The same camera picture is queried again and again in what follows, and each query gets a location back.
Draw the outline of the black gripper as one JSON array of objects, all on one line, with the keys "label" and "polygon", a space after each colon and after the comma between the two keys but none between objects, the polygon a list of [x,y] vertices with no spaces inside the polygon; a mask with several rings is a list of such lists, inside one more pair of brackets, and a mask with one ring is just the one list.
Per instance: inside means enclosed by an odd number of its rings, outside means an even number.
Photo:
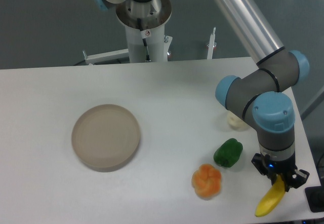
[{"label": "black gripper", "polygon": [[251,162],[261,175],[271,181],[272,185],[275,182],[275,174],[283,174],[286,192],[290,189],[298,189],[307,182],[309,177],[309,172],[296,169],[295,152],[285,160],[274,160],[270,155],[255,153]]}]

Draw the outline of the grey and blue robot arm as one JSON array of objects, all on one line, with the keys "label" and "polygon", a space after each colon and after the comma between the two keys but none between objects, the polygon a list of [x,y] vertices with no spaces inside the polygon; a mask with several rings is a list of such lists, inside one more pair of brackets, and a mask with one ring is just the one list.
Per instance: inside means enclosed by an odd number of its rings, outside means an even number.
[{"label": "grey and blue robot arm", "polygon": [[[116,8],[132,63],[167,61],[164,26],[172,12],[169,0],[95,1],[104,10]],[[299,188],[309,173],[295,163],[295,112],[284,91],[308,75],[308,60],[284,47],[253,0],[215,2],[257,65],[245,78],[223,78],[216,99],[256,130],[260,151],[252,163],[257,170],[271,181],[281,178],[286,191]]]}]

